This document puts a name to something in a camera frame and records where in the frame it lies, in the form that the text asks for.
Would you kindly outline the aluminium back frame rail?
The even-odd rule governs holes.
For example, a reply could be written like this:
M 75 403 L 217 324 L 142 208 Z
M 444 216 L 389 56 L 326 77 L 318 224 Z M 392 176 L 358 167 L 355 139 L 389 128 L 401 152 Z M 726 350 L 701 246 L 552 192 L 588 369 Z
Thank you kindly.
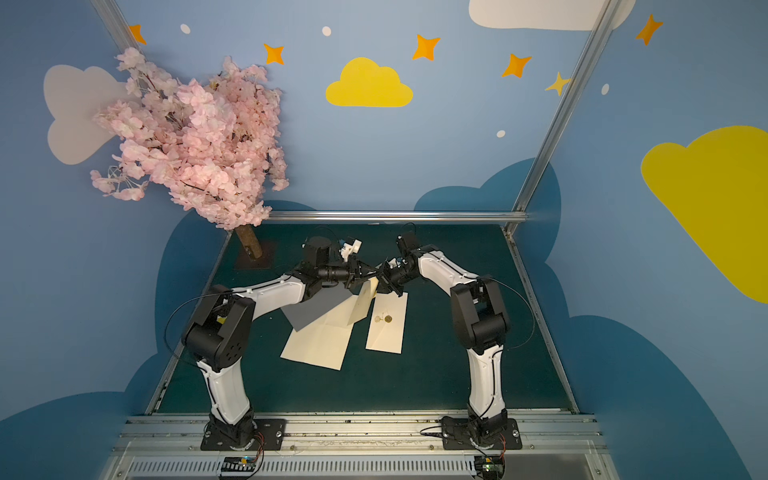
M 450 224 L 506 224 L 523 223 L 524 212 L 428 212 L 428 211 L 277 211 L 273 210 L 267 222 L 272 223 L 450 223 Z

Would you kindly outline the aluminium front rail platform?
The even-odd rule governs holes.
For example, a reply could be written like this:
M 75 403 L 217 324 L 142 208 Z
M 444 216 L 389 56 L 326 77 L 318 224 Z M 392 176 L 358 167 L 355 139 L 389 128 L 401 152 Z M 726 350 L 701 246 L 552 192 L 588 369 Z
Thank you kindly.
M 203 415 L 126 421 L 103 479 L 219 479 L 222 460 L 263 460 L 252 479 L 474 479 L 475 456 L 501 456 L 503 479 L 616 479 L 598 421 L 552 409 L 513 410 L 521 450 L 445 450 L 440 419 L 459 410 L 259 413 L 285 419 L 279 451 L 201 451 Z

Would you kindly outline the cream paper sheet near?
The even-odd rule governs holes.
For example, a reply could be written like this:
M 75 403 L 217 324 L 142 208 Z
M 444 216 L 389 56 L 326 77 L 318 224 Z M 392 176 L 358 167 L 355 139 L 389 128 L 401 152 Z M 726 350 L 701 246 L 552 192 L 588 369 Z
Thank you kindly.
M 350 297 L 300 331 L 294 330 L 281 358 L 340 370 L 353 325 L 349 323 L 356 300 Z

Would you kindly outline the green circuit board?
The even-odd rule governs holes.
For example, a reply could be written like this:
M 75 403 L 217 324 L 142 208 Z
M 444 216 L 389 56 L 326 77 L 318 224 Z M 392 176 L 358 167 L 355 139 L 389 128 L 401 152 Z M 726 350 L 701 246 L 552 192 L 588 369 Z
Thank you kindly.
M 505 473 L 505 462 L 501 456 L 475 456 L 474 479 L 502 480 Z
M 220 480 L 252 479 L 262 468 L 263 460 L 255 456 L 228 456 L 222 460 Z

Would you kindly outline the right green circuit board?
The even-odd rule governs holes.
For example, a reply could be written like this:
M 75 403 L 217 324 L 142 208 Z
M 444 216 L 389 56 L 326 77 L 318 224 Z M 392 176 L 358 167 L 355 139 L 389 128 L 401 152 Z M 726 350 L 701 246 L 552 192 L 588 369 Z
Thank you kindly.
M 502 480 L 505 473 L 505 462 L 501 456 L 475 456 L 474 479 Z

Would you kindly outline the aluminium left corner post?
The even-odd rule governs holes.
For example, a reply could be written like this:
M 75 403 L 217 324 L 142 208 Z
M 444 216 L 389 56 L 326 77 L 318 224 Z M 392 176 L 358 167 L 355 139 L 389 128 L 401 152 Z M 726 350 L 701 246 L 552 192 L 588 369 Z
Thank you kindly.
M 140 48 L 116 0 L 91 0 L 90 3 L 119 52 Z

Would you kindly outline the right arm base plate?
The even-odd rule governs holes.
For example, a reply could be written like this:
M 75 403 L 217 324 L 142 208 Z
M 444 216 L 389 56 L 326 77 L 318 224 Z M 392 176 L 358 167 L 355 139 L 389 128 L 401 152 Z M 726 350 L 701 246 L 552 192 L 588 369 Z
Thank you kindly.
M 445 450 L 521 450 L 522 435 L 515 419 L 498 415 L 491 419 L 440 419 L 440 437 Z

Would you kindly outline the brown artificial tree trunk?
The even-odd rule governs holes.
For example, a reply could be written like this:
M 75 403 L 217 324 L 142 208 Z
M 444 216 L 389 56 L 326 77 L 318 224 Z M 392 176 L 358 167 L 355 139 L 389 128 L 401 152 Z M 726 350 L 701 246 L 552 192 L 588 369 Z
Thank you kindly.
M 234 229 L 242 248 L 251 261 L 258 261 L 263 256 L 263 249 L 255 235 L 252 225 L 240 225 Z

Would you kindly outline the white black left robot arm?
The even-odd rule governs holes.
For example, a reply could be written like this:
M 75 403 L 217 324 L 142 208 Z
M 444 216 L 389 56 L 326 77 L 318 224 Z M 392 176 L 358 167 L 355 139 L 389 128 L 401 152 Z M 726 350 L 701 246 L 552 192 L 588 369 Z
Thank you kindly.
M 283 275 L 249 287 L 214 285 L 203 295 L 182 335 L 185 351 L 202 372 L 211 402 L 203 451 L 278 450 L 280 440 L 265 441 L 246 394 L 241 360 L 252 323 L 258 317 L 313 298 L 324 288 L 352 289 L 375 278 L 379 269 L 358 259 L 346 243 L 332 258 L 334 244 L 315 236 L 302 245 L 304 258 Z

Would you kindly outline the aluminium corner post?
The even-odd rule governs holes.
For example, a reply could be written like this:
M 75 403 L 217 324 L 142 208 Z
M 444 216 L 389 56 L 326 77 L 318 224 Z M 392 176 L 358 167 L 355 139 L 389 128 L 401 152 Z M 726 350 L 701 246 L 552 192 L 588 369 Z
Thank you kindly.
M 119 52 L 140 48 L 116 0 L 91 0 L 90 3 Z
M 515 200 L 512 212 L 520 214 L 523 219 L 507 222 L 504 226 L 504 233 L 508 239 L 513 237 L 517 225 L 523 223 L 527 218 L 528 206 L 599 62 L 602 52 L 614 30 L 614 20 L 618 17 L 623 4 L 624 1 L 620 0 L 605 1 L 597 16 L 596 23 L 590 32 L 572 73 L 571 82 L 568 84 L 566 92 L 558 104 L 541 148 Z

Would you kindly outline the pink cherry blossom tree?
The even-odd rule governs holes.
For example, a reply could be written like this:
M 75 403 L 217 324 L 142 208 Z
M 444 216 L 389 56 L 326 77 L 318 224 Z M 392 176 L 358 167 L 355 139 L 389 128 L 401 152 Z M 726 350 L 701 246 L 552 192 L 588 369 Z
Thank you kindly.
M 94 120 L 119 138 L 120 152 L 106 173 L 91 171 L 92 185 L 123 201 L 161 185 L 175 204 L 228 231 L 266 220 L 266 190 L 289 185 L 281 92 L 267 87 L 266 69 L 225 58 L 207 83 L 183 83 L 135 48 L 117 59 L 129 97 Z

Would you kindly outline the white envelope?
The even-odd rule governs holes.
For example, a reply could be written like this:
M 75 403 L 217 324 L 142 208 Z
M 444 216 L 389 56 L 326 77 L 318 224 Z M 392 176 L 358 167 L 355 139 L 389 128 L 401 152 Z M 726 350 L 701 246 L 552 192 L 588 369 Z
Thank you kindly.
M 366 349 L 392 354 L 402 353 L 408 294 L 378 294 L 374 300 Z M 386 323 L 386 315 L 392 316 Z

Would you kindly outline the cream envelope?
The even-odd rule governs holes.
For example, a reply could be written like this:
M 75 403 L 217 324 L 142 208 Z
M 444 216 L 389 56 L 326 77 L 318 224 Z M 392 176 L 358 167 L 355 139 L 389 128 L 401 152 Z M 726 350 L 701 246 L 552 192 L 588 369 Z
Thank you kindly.
M 370 304 L 376 296 L 377 278 L 368 279 L 357 295 L 352 295 L 339 305 L 340 312 L 333 321 L 335 326 L 351 327 L 368 315 Z

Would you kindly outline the grey envelope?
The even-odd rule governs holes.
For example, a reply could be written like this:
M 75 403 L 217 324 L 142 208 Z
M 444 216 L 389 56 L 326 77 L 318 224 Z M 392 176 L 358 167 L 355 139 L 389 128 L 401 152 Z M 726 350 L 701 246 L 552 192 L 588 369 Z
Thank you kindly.
M 336 285 L 322 288 L 310 299 L 282 307 L 281 310 L 291 327 L 300 331 L 352 296 L 344 286 Z

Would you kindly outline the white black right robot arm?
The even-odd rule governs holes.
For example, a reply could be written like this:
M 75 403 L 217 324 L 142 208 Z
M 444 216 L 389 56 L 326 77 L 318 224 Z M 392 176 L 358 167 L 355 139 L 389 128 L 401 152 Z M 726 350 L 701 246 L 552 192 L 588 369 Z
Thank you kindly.
M 508 424 L 502 392 L 502 353 L 510 330 L 500 284 L 472 273 L 413 233 L 396 240 L 400 255 L 378 267 L 379 290 L 402 294 L 416 278 L 433 282 L 450 297 L 452 325 L 468 355 L 470 394 L 465 431 L 475 445 L 489 446 Z

